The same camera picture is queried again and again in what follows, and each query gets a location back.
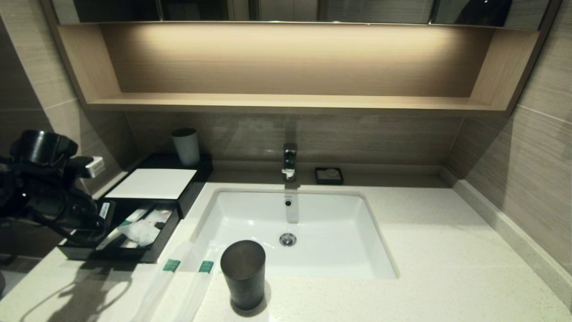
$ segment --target open shelf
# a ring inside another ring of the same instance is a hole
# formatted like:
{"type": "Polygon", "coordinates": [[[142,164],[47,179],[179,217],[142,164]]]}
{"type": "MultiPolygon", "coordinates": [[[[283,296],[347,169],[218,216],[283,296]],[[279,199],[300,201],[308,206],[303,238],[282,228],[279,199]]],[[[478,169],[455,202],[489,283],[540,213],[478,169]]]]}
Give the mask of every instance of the open shelf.
{"type": "Polygon", "coordinates": [[[508,115],[540,48],[540,32],[466,26],[59,26],[42,3],[96,110],[508,115]]]}

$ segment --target drain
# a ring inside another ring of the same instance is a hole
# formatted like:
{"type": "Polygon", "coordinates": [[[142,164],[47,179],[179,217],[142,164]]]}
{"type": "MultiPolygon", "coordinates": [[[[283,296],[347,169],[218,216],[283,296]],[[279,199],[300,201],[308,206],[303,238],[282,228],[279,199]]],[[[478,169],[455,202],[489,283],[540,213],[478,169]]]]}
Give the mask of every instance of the drain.
{"type": "Polygon", "coordinates": [[[296,244],[296,236],[291,233],[285,233],[280,236],[280,243],[282,246],[291,247],[296,244]]]}

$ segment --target undermount sink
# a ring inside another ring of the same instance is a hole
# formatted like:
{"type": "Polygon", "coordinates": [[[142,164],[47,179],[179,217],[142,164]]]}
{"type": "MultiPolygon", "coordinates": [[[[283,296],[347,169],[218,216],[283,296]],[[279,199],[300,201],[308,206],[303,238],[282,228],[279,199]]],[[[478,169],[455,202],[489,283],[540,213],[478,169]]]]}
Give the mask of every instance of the undermount sink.
{"type": "Polygon", "coordinates": [[[397,278],[360,195],[215,193],[191,238],[197,260],[216,248],[218,263],[221,250],[244,239],[262,245],[268,275],[397,278]]]}

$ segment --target green label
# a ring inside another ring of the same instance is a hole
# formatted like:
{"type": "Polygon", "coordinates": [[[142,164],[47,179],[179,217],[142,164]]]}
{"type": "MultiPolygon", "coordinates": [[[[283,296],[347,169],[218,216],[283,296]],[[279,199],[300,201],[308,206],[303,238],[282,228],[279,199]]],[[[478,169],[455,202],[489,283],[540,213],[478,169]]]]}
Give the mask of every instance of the green label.
{"type": "Polygon", "coordinates": [[[123,227],[123,226],[131,225],[131,224],[132,224],[131,221],[124,220],[122,223],[119,224],[118,227],[123,227]]]}
{"type": "Polygon", "coordinates": [[[201,264],[201,268],[198,269],[199,273],[205,272],[210,274],[210,270],[213,268],[215,263],[211,261],[203,261],[201,264]]]}
{"type": "Polygon", "coordinates": [[[166,270],[167,272],[175,272],[175,270],[177,270],[178,265],[181,263],[181,261],[177,261],[177,260],[168,260],[167,264],[165,264],[165,266],[163,267],[163,270],[166,270]]]}

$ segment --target countertop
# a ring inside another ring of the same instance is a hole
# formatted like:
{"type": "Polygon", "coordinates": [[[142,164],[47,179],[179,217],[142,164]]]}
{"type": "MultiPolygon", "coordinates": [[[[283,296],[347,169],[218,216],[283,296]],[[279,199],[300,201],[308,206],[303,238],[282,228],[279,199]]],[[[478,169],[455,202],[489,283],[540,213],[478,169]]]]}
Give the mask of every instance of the countertop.
{"type": "MultiPolygon", "coordinates": [[[[215,172],[180,222],[159,264],[69,261],[54,249],[6,298],[0,321],[129,321],[154,274],[188,240],[219,189],[282,190],[262,173],[215,172]]],[[[202,321],[572,321],[566,306],[516,252],[439,178],[362,175],[300,192],[362,193],[399,278],[267,276],[267,307],[238,316],[215,274],[202,321]]],[[[177,273],[153,321],[169,321],[194,273],[177,273]]]]}

